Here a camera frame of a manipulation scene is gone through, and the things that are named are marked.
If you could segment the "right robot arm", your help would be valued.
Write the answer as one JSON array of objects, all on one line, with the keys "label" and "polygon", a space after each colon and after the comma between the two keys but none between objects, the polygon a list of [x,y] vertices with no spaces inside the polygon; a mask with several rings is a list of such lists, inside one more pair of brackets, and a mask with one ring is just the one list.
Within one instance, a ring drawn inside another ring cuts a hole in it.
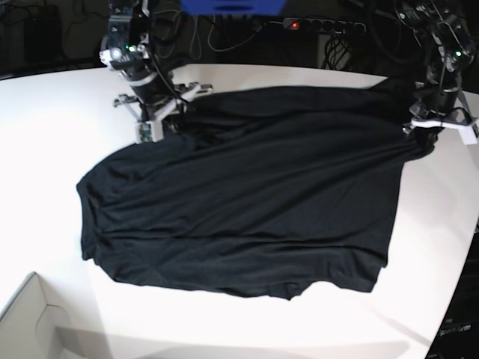
[{"label": "right robot arm", "polygon": [[212,85],[173,83],[172,72],[160,66],[156,45],[168,45],[176,36],[153,35],[160,1],[109,1],[108,31],[99,57],[111,71],[119,73],[133,95],[121,94],[114,106],[125,106],[137,123],[161,121],[171,112],[183,113],[190,102],[213,92]]}]

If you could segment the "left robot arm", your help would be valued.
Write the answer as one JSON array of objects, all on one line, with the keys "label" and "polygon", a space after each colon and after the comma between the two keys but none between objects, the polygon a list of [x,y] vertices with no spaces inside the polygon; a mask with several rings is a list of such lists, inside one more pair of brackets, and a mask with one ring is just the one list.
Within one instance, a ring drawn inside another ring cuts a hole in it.
[{"label": "left robot arm", "polygon": [[463,93],[463,71],[478,53],[466,21],[453,12],[450,1],[400,1],[394,6],[398,19],[430,41],[426,79],[415,92],[412,115],[403,132],[416,129],[452,129],[465,145],[478,143],[478,118]]}]

